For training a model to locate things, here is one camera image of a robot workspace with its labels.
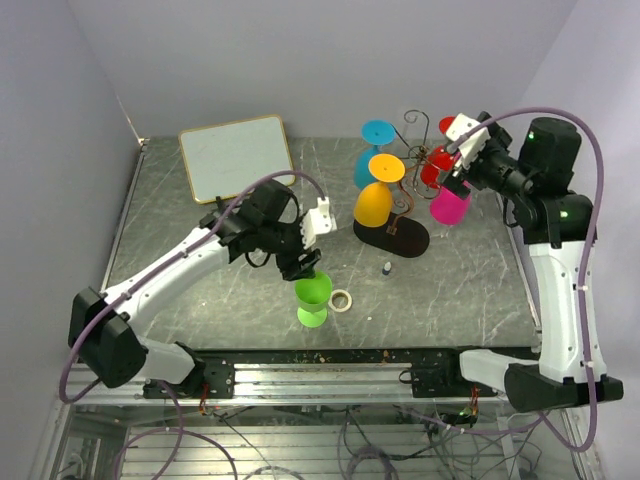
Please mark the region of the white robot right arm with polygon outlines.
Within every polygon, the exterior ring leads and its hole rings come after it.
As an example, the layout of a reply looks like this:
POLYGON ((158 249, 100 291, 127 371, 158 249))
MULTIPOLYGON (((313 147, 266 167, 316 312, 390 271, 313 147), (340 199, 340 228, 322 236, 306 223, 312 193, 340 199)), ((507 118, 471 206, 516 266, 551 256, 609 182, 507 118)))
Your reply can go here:
POLYGON ((442 369, 441 384, 459 396, 481 383, 522 413, 617 401, 624 386, 608 375, 599 347, 589 267, 604 180, 598 178, 593 199, 569 188, 582 141, 591 143, 598 175, 602 150, 575 115, 550 107, 526 111, 534 118, 517 158, 508 153, 512 138, 498 117, 483 112, 442 120, 443 151, 453 164, 438 182, 460 199, 472 188, 488 188, 512 203, 536 275, 540 354, 524 360, 466 350, 442 369))

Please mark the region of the orange plastic wine glass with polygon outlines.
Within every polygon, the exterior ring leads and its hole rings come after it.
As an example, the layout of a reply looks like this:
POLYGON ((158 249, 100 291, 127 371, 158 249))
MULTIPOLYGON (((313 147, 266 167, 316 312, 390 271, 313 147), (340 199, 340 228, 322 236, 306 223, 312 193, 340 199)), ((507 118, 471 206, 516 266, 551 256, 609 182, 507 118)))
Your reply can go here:
POLYGON ((406 168, 397 156, 379 153, 371 158, 368 169, 375 181, 361 190, 353 215, 360 225, 377 228, 386 223, 392 210, 393 195, 389 185, 402 180, 406 168))

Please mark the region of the green plastic wine glass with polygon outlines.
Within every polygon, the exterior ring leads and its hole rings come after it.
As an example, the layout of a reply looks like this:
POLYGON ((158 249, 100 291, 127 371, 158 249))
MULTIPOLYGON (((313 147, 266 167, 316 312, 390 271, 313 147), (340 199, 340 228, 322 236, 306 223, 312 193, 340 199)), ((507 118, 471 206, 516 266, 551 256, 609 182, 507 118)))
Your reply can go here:
POLYGON ((294 292, 298 302, 297 318, 303 326, 317 328, 326 321, 332 290, 331 279, 321 271, 317 271, 313 278, 295 282, 294 292))

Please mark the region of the blue plastic wine glass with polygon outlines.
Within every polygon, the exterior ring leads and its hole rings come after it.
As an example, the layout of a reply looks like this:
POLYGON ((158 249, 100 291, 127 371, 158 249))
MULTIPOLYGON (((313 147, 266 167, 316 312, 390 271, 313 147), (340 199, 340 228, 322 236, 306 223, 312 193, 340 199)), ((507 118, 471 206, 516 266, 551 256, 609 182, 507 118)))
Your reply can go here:
POLYGON ((361 136, 368 147, 359 155, 353 175, 354 184, 360 190, 376 181, 369 170, 369 162, 375 155, 381 153, 383 146, 395 140, 396 130, 390 122, 374 119, 363 124, 361 136))

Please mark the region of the clear wine glass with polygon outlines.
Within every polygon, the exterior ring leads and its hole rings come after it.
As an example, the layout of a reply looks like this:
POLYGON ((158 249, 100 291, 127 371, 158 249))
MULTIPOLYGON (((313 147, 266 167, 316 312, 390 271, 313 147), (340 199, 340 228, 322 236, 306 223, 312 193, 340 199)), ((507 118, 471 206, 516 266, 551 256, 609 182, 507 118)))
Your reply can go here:
POLYGON ((403 115, 401 133, 409 147, 419 145, 423 136, 423 115, 417 109, 411 109, 403 115))

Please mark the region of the red plastic wine glass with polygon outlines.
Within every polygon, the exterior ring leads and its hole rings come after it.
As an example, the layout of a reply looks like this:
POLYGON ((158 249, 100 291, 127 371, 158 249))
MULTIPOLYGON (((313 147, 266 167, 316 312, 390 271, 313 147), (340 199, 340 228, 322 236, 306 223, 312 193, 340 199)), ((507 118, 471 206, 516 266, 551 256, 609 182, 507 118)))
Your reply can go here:
POLYGON ((438 176, 442 172, 448 172, 453 163, 453 156, 443 146, 436 147, 426 157, 420 173, 421 181, 429 188, 439 189, 438 176))

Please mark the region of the magenta plastic wine glass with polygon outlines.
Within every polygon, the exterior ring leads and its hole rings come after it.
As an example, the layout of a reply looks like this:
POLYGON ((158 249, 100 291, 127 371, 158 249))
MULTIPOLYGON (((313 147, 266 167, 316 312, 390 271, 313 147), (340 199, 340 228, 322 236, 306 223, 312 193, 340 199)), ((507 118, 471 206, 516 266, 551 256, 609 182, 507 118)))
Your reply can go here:
POLYGON ((447 226, 459 224, 465 217, 472 197, 462 199, 445 187, 441 187, 438 196, 431 201, 430 214, 439 223, 447 226))

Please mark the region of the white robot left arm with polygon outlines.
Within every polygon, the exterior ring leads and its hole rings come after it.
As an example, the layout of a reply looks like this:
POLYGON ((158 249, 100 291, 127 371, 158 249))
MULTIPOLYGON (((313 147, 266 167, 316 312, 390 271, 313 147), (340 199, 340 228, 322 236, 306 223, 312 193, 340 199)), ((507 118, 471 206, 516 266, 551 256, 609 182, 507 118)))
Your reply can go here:
POLYGON ((315 242, 331 232, 330 200, 320 195, 315 207, 297 209, 290 222, 281 217, 298 199, 275 179, 254 184, 215 208, 177 246, 133 277, 103 291, 88 287, 72 304, 68 343, 99 383, 114 389, 137 376, 164 381, 182 397, 208 384, 207 362, 188 346, 150 340, 136 330, 166 304, 210 273, 260 250, 274 260, 282 278, 314 276, 321 258, 315 242))

